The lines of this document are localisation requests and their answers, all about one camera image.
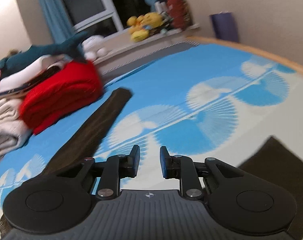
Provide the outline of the brown corduroy pants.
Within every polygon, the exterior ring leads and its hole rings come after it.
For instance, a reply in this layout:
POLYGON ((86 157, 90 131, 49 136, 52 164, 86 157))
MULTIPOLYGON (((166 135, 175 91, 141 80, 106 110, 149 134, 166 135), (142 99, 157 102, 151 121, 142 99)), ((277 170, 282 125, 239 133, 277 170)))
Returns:
MULTIPOLYGON (((130 90, 119 88, 56 152, 41 176, 92 157, 125 104, 130 90)), ((288 230, 272 235, 243 235, 224 228, 202 202, 185 199, 177 190, 121 190, 111 200, 94 204, 76 226, 58 233, 27 233, 0 219, 2 239, 302 239, 303 161, 276 137, 269 137, 239 168, 287 190, 296 201, 288 230)))

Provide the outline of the beige folded clothes pile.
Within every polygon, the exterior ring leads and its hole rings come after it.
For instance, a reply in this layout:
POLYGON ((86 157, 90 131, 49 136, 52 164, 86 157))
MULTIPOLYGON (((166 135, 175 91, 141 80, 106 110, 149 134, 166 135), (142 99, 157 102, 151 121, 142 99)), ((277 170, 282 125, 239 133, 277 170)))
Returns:
POLYGON ((0 156, 21 147, 31 135, 31 130, 20 119, 23 98, 36 85, 62 70, 66 63, 64 55, 41 56, 0 81, 0 156))

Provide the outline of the blue white patterned bedsheet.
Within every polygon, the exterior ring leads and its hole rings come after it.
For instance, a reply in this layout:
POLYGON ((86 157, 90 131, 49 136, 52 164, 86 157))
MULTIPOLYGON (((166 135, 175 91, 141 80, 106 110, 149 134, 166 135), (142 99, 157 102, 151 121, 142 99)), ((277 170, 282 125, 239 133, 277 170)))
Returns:
POLYGON ((176 189, 161 173, 159 149, 237 166, 270 136, 303 159, 303 76, 275 61, 206 44, 163 57, 107 84, 133 96, 94 158, 139 145, 141 161, 124 189, 176 189))

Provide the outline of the red folded sweater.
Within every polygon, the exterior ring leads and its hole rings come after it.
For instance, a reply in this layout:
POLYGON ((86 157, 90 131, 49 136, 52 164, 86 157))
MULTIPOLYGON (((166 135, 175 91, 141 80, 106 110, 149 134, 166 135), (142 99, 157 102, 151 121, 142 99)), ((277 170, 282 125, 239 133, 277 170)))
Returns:
POLYGON ((67 63, 63 70, 32 88, 19 108, 34 135, 103 95, 103 83, 91 61, 67 63))

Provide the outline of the teal shark plush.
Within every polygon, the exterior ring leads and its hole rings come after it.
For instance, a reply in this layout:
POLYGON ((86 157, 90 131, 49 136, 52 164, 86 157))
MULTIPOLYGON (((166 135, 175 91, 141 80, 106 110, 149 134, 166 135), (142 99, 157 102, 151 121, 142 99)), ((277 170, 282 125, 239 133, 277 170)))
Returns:
POLYGON ((67 55, 72 59, 84 59, 83 53, 78 48, 80 44, 89 37, 89 33, 82 31, 76 33, 62 43, 46 46, 31 45, 27 51, 4 57, 0 60, 0 80, 28 67, 41 56, 45 55, 67 55))

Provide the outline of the white plush toy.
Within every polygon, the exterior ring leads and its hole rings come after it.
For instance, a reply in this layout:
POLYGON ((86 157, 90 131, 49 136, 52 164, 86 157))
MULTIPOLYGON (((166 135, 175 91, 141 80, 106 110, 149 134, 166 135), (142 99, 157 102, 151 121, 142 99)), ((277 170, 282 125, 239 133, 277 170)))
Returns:
POLYGON ((82 42, 84 57, 88 61, 95 61, 100 57, 107 55, 108 51, 103 44, 104 37, 93 35, 82 42))

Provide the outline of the grey window bench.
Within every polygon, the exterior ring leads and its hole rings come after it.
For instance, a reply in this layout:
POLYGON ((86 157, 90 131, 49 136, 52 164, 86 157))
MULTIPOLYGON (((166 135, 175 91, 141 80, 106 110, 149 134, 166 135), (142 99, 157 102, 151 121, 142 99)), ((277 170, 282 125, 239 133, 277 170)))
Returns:
POLYGON ((165 34, 156 34, 141 42, 132 42, 129 33, 125 30, 120 34, 113 34, 106 37, 103 46, 107 49, 107 54, 94 61, 98 71, 105 75, 127 63, 150 55, 158 50, 170 47, 177 43, 186 42, 200 29, 199 24, 194 24, 186 30, 173 29, 165 34))

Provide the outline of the blue curtain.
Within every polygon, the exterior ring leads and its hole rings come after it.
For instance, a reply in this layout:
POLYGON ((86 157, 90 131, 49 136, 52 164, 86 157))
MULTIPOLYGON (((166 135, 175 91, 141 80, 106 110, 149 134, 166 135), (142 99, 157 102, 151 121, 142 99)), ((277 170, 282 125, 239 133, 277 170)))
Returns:
POLYGON ((39 3, 55 43, 62 43, 74 35, 73 25, 62 0, 39 0, 39 3))

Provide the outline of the purple bin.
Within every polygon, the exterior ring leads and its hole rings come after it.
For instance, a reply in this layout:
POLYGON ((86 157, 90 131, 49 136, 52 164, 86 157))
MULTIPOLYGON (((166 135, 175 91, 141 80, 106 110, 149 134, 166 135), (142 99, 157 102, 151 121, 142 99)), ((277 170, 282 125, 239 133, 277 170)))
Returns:
POLYGON ((231 12, 211 14, 210 19, 217 39, 239 42, 237 23, 231 12))

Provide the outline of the yellow plush toys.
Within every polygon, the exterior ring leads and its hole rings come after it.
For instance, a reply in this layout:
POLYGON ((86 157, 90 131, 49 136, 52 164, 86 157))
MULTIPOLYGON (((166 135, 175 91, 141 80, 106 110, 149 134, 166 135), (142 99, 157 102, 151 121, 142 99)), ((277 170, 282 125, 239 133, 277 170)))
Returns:
POLYGON ((141 16, 132 16, 127 20, 128 32, 132 42, 140 42, 150 36, 150 32, 163 24, 163 18, 157 12, 141 16))

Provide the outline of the dark red bag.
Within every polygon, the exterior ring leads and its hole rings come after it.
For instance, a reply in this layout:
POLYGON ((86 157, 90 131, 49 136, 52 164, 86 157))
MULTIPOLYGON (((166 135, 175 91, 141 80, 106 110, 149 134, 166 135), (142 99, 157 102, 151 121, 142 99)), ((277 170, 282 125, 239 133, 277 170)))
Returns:
POLYGON ((167 0, 167 13, 173 19, 172 27, 185 30, 192 25, 191 13, 186 0, 167 0))

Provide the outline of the wooden bed frame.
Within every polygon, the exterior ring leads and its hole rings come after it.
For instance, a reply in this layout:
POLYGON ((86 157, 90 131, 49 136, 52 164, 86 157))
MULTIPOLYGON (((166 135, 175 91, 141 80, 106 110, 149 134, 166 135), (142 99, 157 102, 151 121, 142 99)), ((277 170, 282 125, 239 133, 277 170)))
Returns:
POLYGON ((208 38, 208 37, 202 37, 202 36, 188 36, 186 38, 189 41, 201 43, 201 44, 217 44, 225 47, 230 47, 242 51, 246 51, 248 53, 255 54, 257 56, 264 57, 266 59, 269 59, 271 61, 275 61, 279 64, 282 64, 286 67, 291 68, 292 70, 295 70, 299 74, 303 75, 303 66, 291 61, 285 57, 281 57, 279 55, 264 51, 262 49, 258 49, 255 47, 247 46, 241 43, 236 43, 236 42, 230 42, 230 41, 224 41, 224 40, 219 40, 216 38, 208 38))

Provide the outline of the window with white frame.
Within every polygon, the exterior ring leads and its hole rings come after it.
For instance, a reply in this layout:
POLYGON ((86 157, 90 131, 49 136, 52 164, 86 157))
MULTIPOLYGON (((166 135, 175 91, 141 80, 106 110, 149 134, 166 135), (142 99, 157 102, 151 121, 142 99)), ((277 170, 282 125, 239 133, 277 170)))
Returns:
POLYGON ((166 0, 62 0, 76 31, 88 30, 108 36, 127 28, 131 16, 155 10, 156 2, 166 0))

